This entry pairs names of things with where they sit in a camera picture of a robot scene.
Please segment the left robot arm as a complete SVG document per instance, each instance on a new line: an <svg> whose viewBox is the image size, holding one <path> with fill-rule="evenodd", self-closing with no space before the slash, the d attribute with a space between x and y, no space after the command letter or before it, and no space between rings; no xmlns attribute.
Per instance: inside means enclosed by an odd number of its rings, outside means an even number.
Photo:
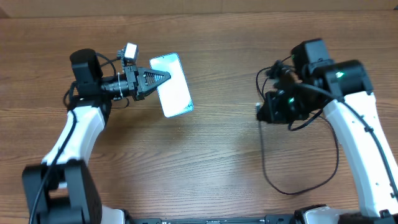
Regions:
<svg viewBox="0 0 398 224"><path fill-rule="evenodd" d="M105 128L113 100L143 100L171 74L138 67L137 49L118 52L122 73L104 77L101 54L72 53L75 81L63 96L67 122L53 149L39 165L22 173L29 223L133 223L123 209L104 206L88 170L93 146Z"/></svg>

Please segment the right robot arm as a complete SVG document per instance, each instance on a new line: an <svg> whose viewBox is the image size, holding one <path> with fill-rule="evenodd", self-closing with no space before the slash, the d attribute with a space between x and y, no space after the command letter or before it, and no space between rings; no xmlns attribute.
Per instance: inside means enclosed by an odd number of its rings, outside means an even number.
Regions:
<svg viewBox="0 0 398 224"><path fill-rule="evenodd" d="M374 88L358 60L335 62L321 39L306 40L291 50L291 65L277 60L262 69L273 90L256 88L260 123L294 122L308 126L317 117L329 125L337 148L343 149L353 175L358 210L325 204L300 208L282 216L285 223L396 223L397 162L377 113Z"/></svg>

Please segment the Samsung Galaxy smartphone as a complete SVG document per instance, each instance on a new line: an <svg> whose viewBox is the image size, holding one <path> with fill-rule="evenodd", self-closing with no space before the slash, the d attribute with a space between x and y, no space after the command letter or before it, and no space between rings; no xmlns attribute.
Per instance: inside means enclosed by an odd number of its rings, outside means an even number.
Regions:
<svg viewBox="0 0 398 224"><path fill-rule="evenodd" d="M171 118L193 111L193 100L179 55L161 55L150 59L149 63L151 69L169 72L171 75L169 80L157 88L164 116Z"/></svg>

